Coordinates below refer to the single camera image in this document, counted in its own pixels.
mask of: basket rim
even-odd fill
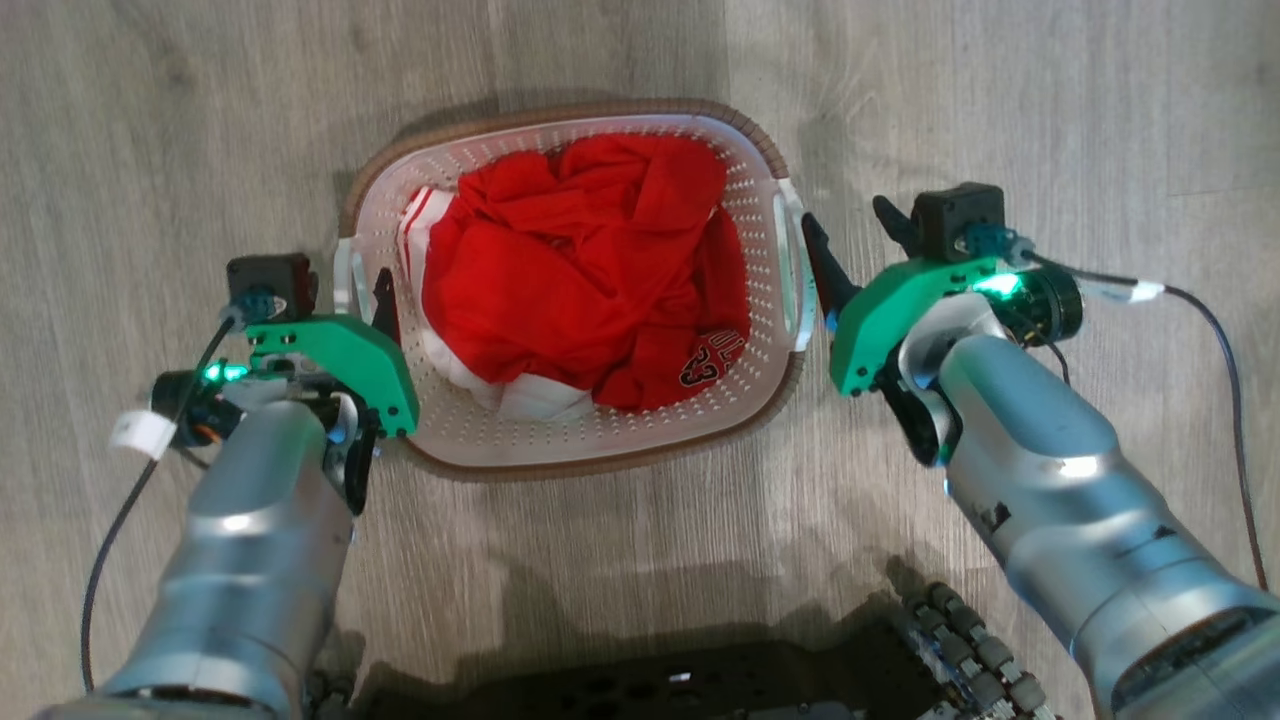
[[[755,146],[755,149],[764,158],[765,164],[769,168],[769,173],[774,179],[786,179],[788,177],[786,160],[782,158],[782,154],[778,151],[777,146],[774,146],[773,140],[769,138],[764,129],[733,108],[712,100],[613,100],[605,102],[589,102],[527,110],[503,114],[483,120],[454,123],[438,129],[421,132],[388,145],[372,159],[370,159],[356,174],[351,191],[347,195],[347,200],[343,202],[342,214],[338,220],[339,237],[353,237],[356,234],[356,223],[360,218],[360,211],[365,204],[369,191],[392,164],[397,163],[406,155],[457,140],[508,129],[518,129],[522,127],[627,115],[694,115],[724,123],[742,133],[742,136]],[[468,483],[548,480],[631,470],[710,450],[712,447],[746,437],[754,430],[764,427],[764,424],[782,411],[782,407],[786,406],[786,402],[795,393],[795,388],[804,368],[804,351],[791,351],[787,354],[786,369],[783,370],[782,378],[774,388],[773,395],[749,418],[745,418],[744,420],[721,430],[671,442],[658,447],[608,455],[603,457],[567,460],[562,462],[470,466],[442,460],[408,439],[402,439],[401,442],[419,457],[419,460],[425,465],[425,469],[433,475]]]
[[[360,218],[360,210],[365,205],[369,190],[387,168],[406,155],[456,140],[529,126],[627,115],[695,115],[719,120],[741,132],[755,145],[755,149],[764,156],[764,161],[769,167],[769,173],[774,179],[788,177],[786,160],[782,159],[782,154],[778,152],[777,146],[773,145],[773,140],[764,129],[742,113],[712,100],[612,100],[607,102],[526,110],[420,132],[384,147],[356,173],[356,178],[351,184],[351,192],[347,193],[347,200],[342,206],[342,215],[338,219],[338,237],[352,237],[356,234],[356,220]]]

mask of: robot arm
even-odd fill
[[[983,296],[938,302],[899,357],[956,438],[947,493],[1080,665],[1100,716],[1280,712],[1280,600],[1204,550]]]
[[[819,297],[840,297],[824,306],[836,387],[882,392],[916,459],[946,469],[947,495],[1080,665],[1100,716],[1280,714],[1280,653],[1267,650],[1280,600],[1228,573],[1106,418],[1011,342],[1075,334],[1074,278],[996,274],[1032,255],[1004,227],[1000,188],[923,193],[910,219],[874,205],[909,260],[856,292],[822,292],[842,270],[805,225]]]
[[[303,717],[355,521],[333,434],[301,402],[248,413],[191,496],[124,666],[41,717]]]

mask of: black cable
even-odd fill
[[[1059,350],[1057,345],[1055,345],[1051,340],[1044,340],[1042,337],[1041,341],[1044,343],[1044,347],[1053,354],[1053,357],[1057,357],[1057,364],[1062,368],[1062,382],[1066,383],[1066,387],[1071,387],[1071,369],[1066,366],[1066,357],[1062,355],[1062,351]]]
[[[1027,319],[1027,316],[1023,315],[1021,313],[1018,313],[1016,310],[1012,310],[1010,307],[1005,307],[1002,311],[1009,315],[1012,315],[1015,320],[1023,324],[1024,329],[1023,347],[1027,347],[1027,337],[1029,336],[1039,338],[1041,345],[1047,347],[1048,351],[1053,354],[1053,357],[1057,359],[1057,365],[1062,369],[1062,382],[1066,384],[1066,387],[1071,387],[1071,369],[1068,366],[1066,356],[1062,355],[1062,351],[1057,348],[1057,345],[1050,338],[1044,337],[1039,332],[1039,328],[1036,327],[1036,323]]]
[[[201,473],[209,470],[209,462],[201,460],[195,452],[191,451],[189,447],[175,447],[174,452],[178,454],[178,457],[182,457],[183,460],[187,461],[187,464],[200,470]]]
[[[191,405],[191,398],[196,393],[196,384],[200,382],[200,375],[205,370],[205,365],[209,364],[210,359],[214,356],[214,351],[221,345],[223,338],[230,332],[234,320],[228,318],[223,320],[219,325],[218,332],[214,333],[212,340],[205,347],[204,354],[200,356],[200,361],[196,363],[196,375],[192,378],[191,384],[188,384],[182,391],[182,396],[178,398],[178,410],[174,413],[174,418],[182,418],[187,413],[187,406]],[[138,475],[137,482],[133,483],[133,489],[129,491],[128,497],[124,498],[124,503],[120,505],[119,512],[115,514],[115,519],[111,520],[111,525],[106,529],[106,536],[102,538],[102,544],[97,548],[97,556],[93,559],[93,568],[88,573],[88,584],[84,588],[84,605],[81,609],[81,679],[84,682],[84,692],[93,692],[93,666],[90,660],[90,634],[93,626],[93,597],[97,594],[97,583],[102,579],[102,568],[106,565],[106,555],[111,551],[111,544],[115,543],[116,536],[120,534],[120,528],[124,527],[125,518],[129,516],[129,511],[138,502],[138,496],[142,495],[142,489],[147,487],[147,482],[151,480],[151,475],[155,474],[156,468],[160,465],[156,460],[147,461],[146,468],[142,469],[142,474]]]
[[[1024,256],[1029,260],[1039,263],[1041,265],[1053,265],[1060,270],[1083,281],[1119,284],[1125,287],[1134,287],[1139,283],[1137,278],[1093,273],[1089,270],[1071,268],[1069,265],[1048,260],[1047,258],[1042,258],[1034,252],[1027,252]],[[1258,543],[1258,525],[1253,516],[1253,493],[1249,491],[1248,459],[1244,452],[1244,393],[1240,391],[1240,369],[1235,363],[1235,352],[1231,350],[1231,343],[1226,338],[1226,331],[1222,328],[1222,323],[1219,322],[1217,316],[1213,315],[1213,311],[1208,309],[1208,305],[1204,305],[1201,299],[1180,287],[1166,284],[1165,293],[1187,302],[1194,307],[1204,318],[1204,320],[1208,322],[1210,327],[1213,328],[1213,336],[1217,338],[1217,345],[1222,350],[1222,357],[1226,360],[1226,377],[1231,387],[1231,433],[1235,437],[1235,473],[1240,483],[1240,503],[1244,507],[1244,533],[1248,536],[1249,555],[1253,559],[1253,571],[1257,575],[1258,587],[1263,591],[1270,591],[1267,585],[1266,566],[1262,562],[1262,546]]]

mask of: white laundry basket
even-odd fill
[[[458,176],[509,152],[552,152],[603,133],[701,140],[728,168],[723,206],[748,270],[751,336],[727,377],[694,398],[648,413],[598,409],[566,421],[512,420],[477,405],[435,373],[419,334],[397,224],[420,187],[453,190]],[[641,100],[540,110],[453,126],[398,142],[357,176],[335,256],[338,311],[372,316],[383,268],[396,283],[401,343],[421,400],[408,442],[428,468],[462,480],[581,475],[645,465],[759,428],[791,396],[813,329],[817,293],[800,234],[804,211],[768,136],[736,110],[703,100]]]

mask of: wooden floor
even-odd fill
[[[406,127],[616,96],[759,122],[856,278],[896,259],[870,213],[1001,184],[1051,256],[1199,292],[1244,372],[1280,573],[1280,3],[10,0],[0,10],[0,697],[78,692],[81,593],[142,462],[115,416],[189,364],[223,264],[332,250],[352,173]],[[887,409],[838,397],[815,340],[753,439],[598,477],[461,486],[379,461],[348,560],[342,657],[440,697],[479,682],[764,635],[820,647],[900,561],[1010,641],[1057,711],[1079,671],[913,462]],[[1080,392],[1212,551],[1252,577],[1213,337],[1174,301],[1089,307]],[[166,461],[106,569],[95,667],[146,616],[197,475]]]

